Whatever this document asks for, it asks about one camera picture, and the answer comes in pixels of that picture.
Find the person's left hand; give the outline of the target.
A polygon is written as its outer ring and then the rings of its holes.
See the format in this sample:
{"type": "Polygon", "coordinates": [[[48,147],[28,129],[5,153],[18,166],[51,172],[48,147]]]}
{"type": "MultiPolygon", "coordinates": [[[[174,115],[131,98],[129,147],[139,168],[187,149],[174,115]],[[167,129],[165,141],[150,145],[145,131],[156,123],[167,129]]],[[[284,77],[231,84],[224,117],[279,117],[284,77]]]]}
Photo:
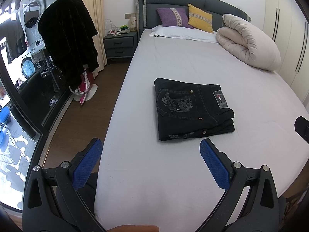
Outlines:
{"type": "Polygon", "coordinates": [[[121,225],[107,232],[159,232],[159,227],[155,225],[121,225]]]}

